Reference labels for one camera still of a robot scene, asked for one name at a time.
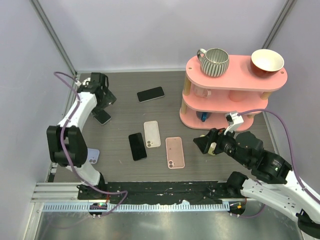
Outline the phone with white edge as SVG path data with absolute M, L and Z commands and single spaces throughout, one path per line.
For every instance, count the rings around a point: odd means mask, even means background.
M 112 117 L 104 110 L 103 115 L 99 118 L 95 118 L 101 125 L 105 125 L 107 122 L 109 122 Z

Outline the beige phone case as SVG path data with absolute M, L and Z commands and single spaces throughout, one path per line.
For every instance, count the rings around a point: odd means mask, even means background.
M 161 146 L 159 125 L 156 120 L 143 123 L 145 144 L 147 148 L 158 148 Z

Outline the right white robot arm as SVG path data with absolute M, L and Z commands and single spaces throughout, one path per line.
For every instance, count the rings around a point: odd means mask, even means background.
M 286 215 L 307 235 L 320 237 L 320 195 L 299 180 L 293 167 L 249 131 L 235 135 L 225 129 L 211 129 L 193 142 L 203 154 L 225 153 L 251 171 L 252 180 L 234 171 L 226 183 L 226 193 L 255 199 Z

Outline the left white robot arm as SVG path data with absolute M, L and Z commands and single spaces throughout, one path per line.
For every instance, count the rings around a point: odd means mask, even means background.
M 104 73 L 92 72 L 80 82 L 73 79 L 77 88 L 72 91 L 75 101 L 65 117 L 46 130 L 49 156 L 52 163 L 73 172 L 89 188 L 89 194 L 100 200 L 107 192 L 103 175 L 88 159 L 88 147 L 83 137 L 83 127 L 89 116 L 102 125 L 110 120 L 105 109 L 117 100 L 109 89 L 109 78 Z

